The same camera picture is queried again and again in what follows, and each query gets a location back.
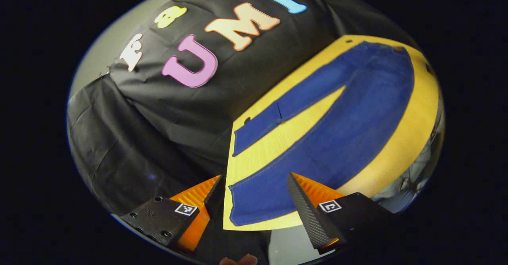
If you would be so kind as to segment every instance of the yellow board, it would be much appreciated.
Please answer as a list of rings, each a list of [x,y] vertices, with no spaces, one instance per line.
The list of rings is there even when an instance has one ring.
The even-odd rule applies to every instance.
[[[423,54],[406,44],[389,39],[361,35],[342,36],[274,86],[274,88],[234,121],[225,182],[224,229],[246,231],[272,230],[296,227],[302,224],[298,213],[294,211],[290,214],[253,223],[252,225],[235,226],[229,219],[233,204],[231,191],[228,186],[259,171],[284,153],[294,142],[303,137],[325,115],[326,111],[341,95],[345,86],[316,102],[316,104],[299,113],[291,120],[279,125],[236,157],[232,156],[235,144],[234,131],[242,127],[248,117],[255,117],[272,104],[273,101],[303,81],[303,79],[306,79],[316,70],[363,41],[406,48],[410,54],[414,69],[414,90],[411,94],[408,107],[387,144],[374,160],[354,178],[338,188],[337,191],[344,195],[360,192],[370,198],[406,171],[421,150],[423,150],[434,126],[439,98],[439,86],[435,78],[427,71],[427,60]]]

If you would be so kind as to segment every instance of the hand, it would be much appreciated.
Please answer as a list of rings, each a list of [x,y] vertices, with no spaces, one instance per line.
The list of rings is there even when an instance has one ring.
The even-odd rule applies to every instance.
[[[240,259],[238,262],[234,262],[233,260],[224,257],[224,259],[221,260],[219,265],[256,265],[257,263],[258,259],[256,257],[247,254],[246,256],[243,256],[243,258]]]

